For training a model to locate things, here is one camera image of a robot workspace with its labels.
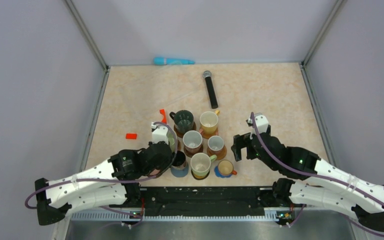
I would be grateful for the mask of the dark brown mug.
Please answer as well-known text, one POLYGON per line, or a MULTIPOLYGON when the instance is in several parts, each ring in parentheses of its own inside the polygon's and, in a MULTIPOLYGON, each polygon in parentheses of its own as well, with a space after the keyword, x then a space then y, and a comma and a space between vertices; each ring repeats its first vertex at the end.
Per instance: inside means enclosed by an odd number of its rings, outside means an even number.
POLYGON ((174 162, 171 165, 171 168, 174 170, 183 170, 187 166, 186 155, 182 151, 178 151, 174 158, 174 162))

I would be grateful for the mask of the small grey blue mug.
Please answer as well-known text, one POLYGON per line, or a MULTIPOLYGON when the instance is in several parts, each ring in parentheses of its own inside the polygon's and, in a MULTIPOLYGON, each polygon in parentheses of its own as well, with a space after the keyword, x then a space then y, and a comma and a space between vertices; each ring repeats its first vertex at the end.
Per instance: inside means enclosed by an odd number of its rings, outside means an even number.
POLYGON ((207 145, 211 151, 219 152, 224 148, 225 142, 220 136, 214 135, 208 139, 207 145))

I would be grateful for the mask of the dark green mug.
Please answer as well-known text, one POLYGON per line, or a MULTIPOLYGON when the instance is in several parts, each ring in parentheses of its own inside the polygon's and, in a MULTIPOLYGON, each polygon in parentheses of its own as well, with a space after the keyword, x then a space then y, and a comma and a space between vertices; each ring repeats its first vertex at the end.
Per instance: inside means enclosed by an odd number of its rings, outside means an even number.
POLYGON ((174 127, 179 134, 185 134, 194 128, 194 115, 188 110, 179 110, 170 112, 169 117, 174 121, 174 127))

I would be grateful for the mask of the light green mug front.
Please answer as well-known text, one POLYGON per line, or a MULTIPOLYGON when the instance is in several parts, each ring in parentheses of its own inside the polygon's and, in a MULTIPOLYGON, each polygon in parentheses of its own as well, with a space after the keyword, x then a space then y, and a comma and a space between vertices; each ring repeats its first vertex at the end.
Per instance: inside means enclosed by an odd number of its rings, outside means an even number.
POLYGON ((169 137, 169 144, 170 144, 170 149, 174 153, 175 151, 179 151, 179 148, 181 147, 180 141, 177 138, 177 135, 174 133, 170 133, 169 137))

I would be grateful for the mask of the orange black smiley coaster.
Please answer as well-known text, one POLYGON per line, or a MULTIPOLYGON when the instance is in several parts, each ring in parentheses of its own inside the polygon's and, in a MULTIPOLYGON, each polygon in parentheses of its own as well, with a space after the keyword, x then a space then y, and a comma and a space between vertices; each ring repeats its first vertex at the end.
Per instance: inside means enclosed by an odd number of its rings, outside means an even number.
POLYGON ((193 170, 191 170, 190 173, 191 173, 192 177, 198 181, 204 180, 210 175, 210 172, 207 172, 205 175, 196 175, 193 170))

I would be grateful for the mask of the light brown round coaster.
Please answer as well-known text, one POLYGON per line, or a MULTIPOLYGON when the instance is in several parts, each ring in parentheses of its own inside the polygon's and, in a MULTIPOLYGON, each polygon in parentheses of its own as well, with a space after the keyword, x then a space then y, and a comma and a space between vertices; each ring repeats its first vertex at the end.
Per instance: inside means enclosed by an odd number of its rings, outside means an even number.
POLYGON ((198 132, 201 134, 201 136, 204 139, 207 139, 207 140, 209 138, 213 137, 213 136, 218 136, 219 135, 219 129, 218 128, 216 128, 215 131, 212 132, 212 133, 205 133, 203 128, 200 128, 198 132))

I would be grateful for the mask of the tan wooden round coaster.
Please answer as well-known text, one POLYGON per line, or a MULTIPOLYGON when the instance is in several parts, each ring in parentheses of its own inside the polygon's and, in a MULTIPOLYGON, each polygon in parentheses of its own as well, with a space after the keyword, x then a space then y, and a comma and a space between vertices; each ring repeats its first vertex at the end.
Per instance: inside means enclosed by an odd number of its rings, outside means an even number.
POLYGON ((223 146, 222 149, 219 150, 213 150, 210 147, 207 147, 206 153, 210 158, 213 158, 214 160, 222 160, 227 155, 227 147, 223 146))

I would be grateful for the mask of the sage green mug back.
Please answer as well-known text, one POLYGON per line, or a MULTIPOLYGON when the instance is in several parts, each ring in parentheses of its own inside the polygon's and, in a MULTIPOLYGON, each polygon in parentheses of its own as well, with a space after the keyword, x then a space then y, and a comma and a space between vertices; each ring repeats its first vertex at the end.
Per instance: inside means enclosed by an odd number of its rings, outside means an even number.
POLYGON ((203 176, 210 171, 215 160, 205 153, 197 153, 190 159, 191 170, 198 176, 203 176))

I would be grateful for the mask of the grey smiley silicone coaster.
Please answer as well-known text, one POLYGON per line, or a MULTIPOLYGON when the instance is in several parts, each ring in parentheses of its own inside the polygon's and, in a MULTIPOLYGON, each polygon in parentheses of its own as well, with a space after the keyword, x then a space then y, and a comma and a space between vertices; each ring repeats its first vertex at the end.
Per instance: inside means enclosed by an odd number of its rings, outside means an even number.
POLYGON ((181 165, 181 166, 171 166, 170 168, 171 174, 176 178, 183 178, 188 175, 189 165, 181 165))

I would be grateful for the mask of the dark wooden round coaster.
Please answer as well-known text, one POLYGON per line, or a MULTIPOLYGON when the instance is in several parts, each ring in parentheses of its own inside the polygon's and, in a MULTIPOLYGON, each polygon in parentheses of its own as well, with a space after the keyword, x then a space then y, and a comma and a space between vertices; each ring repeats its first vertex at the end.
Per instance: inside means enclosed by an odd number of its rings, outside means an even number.
POLYGON ((188 135, 190 135, 190 132, 192 132, 192 131, 196 131, 196 130, 197 130, 197 125, 196 125, 195 122, 193 123, 192 129, 189 130, 189 131, 187 131, 186 133, 181 133, 181 132, 176 128, 176 126, 174 127, 174 132, 175 132, 176 136, 177 136, 178 138, 180 138, 180 139, 183 139, 185 135, 188 136, 188 135))

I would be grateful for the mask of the yellow mug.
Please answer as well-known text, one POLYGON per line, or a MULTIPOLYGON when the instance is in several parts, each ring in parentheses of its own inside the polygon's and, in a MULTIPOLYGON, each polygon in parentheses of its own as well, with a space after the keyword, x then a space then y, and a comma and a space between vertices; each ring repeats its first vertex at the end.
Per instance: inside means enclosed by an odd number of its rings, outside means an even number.
POLYGON ((206 134, 211 134, 218 128, 219 114, 219 110, 206 111, 201 114, 199 118, 200 128, 204 129, 206 134))

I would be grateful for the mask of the brown mug white interior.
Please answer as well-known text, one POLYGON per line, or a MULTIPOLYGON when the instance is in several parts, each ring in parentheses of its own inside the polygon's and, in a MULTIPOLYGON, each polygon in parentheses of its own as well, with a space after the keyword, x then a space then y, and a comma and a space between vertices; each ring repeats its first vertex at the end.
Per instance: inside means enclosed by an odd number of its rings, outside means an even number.
POLYGON ((203 137, 198 131, 192 131, 188 136, 184 136, 182 139, 183 148, 196 149, 203 146, 203 137))

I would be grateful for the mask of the blue cloud shaped coaster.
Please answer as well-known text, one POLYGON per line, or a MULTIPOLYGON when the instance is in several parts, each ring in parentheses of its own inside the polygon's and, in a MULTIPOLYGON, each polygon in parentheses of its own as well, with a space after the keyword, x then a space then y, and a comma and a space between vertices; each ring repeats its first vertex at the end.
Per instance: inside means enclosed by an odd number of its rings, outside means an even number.
POLYGON ((215 167, 214 172, 218 178, 230 178, 237 174, 233 165, 221 163, 215 167))

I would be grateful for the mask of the small orange mug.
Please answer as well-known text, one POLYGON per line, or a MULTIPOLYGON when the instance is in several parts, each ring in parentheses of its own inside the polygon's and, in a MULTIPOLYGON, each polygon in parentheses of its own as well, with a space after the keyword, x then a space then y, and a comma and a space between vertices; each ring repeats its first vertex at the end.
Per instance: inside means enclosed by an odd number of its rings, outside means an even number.
POLYGON ((237 175, 237 172, 234 170, 234 165, 228 160, 222 160, 217 166, 219 175, 223 178, 229 178, 231 176, 237 175))

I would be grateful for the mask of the dark walnut round coaster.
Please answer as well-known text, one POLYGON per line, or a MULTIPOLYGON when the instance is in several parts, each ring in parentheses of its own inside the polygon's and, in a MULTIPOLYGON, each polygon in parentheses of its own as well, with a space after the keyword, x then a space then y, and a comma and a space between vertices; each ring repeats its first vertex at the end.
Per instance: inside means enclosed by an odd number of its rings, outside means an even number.
POLYGON ((184 154, 188 157, 188 158, 192 158, 195 154, 197 153, 202 153, 203 150, 204 150, 204 147, 201 146, 200 148, 193 148, 193 149, 189 149, 189 148, 183 148, 183 152, 184 154))

